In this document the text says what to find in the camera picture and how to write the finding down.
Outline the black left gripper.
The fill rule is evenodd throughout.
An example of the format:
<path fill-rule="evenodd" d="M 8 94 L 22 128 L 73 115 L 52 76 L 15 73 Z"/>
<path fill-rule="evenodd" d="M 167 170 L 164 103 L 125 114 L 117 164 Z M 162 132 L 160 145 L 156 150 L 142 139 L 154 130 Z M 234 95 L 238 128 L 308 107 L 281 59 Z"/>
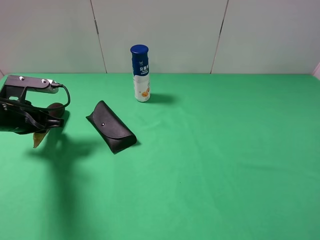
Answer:
<path fill-rule="evenodd" d="M 31 105 L 26 100 L 27 89 L 18 86 L 3 86 L 0 98 L 14 101 L 18 104 Z M 43 132 L 53 128 L 63 128 L 65 120 L 59 118 L 58 110 L 39 111 L 31 108 L 23 108 L 16 104 L 0 101 L 0 130 L 16 134 L 30 134 Z"/>

